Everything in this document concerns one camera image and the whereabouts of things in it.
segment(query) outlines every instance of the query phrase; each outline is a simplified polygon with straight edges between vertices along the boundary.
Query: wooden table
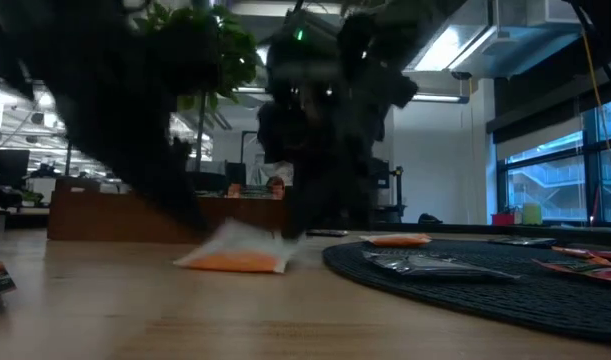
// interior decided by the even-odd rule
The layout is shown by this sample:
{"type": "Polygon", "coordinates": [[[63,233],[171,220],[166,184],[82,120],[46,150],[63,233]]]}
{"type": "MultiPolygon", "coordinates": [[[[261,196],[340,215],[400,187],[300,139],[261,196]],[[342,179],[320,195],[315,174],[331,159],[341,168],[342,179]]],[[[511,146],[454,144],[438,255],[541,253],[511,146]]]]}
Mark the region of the wooden table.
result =
{"type": "Polygon", "coordinates": [[[0,260],[19,289],[0,311],[0,360],[611,359],[347,281],[321,263],[336,239],[303,243],[285,275],[250,275],[170,265],[191,245],[6,236],[0,260]]]}

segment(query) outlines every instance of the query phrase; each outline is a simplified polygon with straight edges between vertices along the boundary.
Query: round mat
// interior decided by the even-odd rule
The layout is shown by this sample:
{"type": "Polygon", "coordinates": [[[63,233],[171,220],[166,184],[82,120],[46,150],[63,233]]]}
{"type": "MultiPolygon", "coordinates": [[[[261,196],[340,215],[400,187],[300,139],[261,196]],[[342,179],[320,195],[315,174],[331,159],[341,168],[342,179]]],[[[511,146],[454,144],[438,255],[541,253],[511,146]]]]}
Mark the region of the round mat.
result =
{"type": "Polygon", "coordinates": [[[611,284],[559,274],[532,261],[570,259],[551,250],[456,240],[434,240],[419,249],[379,248],[360,242],[329,247],[323,259],[337,274],[383,291],[551,333],[611,343],[611,284]],[[506,284],[413,281],[365,260],[363,251],[449,255],[521,278],[506,284]]]}

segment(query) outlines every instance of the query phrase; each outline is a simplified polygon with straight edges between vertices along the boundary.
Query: black cable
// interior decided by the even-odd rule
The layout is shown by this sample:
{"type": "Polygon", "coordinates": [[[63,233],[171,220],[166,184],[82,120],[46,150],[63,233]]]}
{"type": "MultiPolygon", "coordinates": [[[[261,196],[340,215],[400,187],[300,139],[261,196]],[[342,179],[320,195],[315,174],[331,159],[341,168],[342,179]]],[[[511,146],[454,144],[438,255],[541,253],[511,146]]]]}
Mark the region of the black cable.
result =
{"type": "Polygon", "coordinates": [[[294,12],[297,12],[300,9],[302,9],[304,2],[305,2],[305,0],[296,0],[296,5],[294,5],[294,11],[292,11],[292,12],[294,13],[294,12]]]}

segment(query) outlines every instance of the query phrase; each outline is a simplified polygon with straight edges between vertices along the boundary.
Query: office desk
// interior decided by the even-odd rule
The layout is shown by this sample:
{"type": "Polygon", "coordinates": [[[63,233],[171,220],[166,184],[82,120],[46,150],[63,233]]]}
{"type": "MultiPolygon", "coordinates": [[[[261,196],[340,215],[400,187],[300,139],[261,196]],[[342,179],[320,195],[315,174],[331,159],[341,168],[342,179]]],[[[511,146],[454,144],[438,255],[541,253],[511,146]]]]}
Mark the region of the office desk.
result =
{"type": "Polygon", "coordinates": [[[0,241],[19,289],[0,360],[611,360],[611,348],[424,305],[343,279],[303,243],[284,275],[170,264],[193,246],[0,241]]]}
{"type": "MultiPolygon", "coordinates": [[[[268,199],[200,197],[207,223],[225,219],[267,229],[281,229],[283,202],[268,199]]],[[[48,238],[62,241],[198,243],[190,231],[132,194],[55,191],[50,206],[48,238]]]]}

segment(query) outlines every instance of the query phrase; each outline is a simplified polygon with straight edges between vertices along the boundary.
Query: ceiling light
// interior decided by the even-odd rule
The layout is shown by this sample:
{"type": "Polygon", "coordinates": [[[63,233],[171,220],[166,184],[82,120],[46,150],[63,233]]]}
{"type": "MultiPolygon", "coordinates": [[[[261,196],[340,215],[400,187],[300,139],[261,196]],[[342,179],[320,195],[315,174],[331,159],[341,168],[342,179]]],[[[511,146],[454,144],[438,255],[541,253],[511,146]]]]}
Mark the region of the ceiling light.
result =
{"type": "Polygon", "coordinates": [[[234,92],[242,93],[242,94],[265,94],[266,91],[261,87],[247,87],[242,86],[234,90],[234,92]]]}
{"type": "MultiPolygon", "coordinates": [[[[341,13],[341,5],[330,2],[310,2],[307,11],[315,14],[341,13]]],[[[288,10],[294,9],[293,1],[236,1],[230,10],[239,16],[273,16],[284,18],[288,10]]]]}
{"type": "Polygon", "coordinates": [[[451,64],[447,67],[450,70],[454,70],[459,67],[467,58],[472,56],[472,54],[478,50],[492,35],[496,33],[496,26],[492,26],[481,37],[478,38],[467,50],[463,51],[451,64]]]}
{"type": "Polygon", "coordinates": [[[414,101],[457,103],[461,101],[461,97],[460,96],[447,96],[447,95],[416,94],[413,100],[414,101]]]}
{"type": "Polygon", "coordinates": [[[460,53],[459,36],[456,29],[448,27],[434,41],[421,61],[416,65],[416,71],[441,71],[445,69],[460,53]]]}

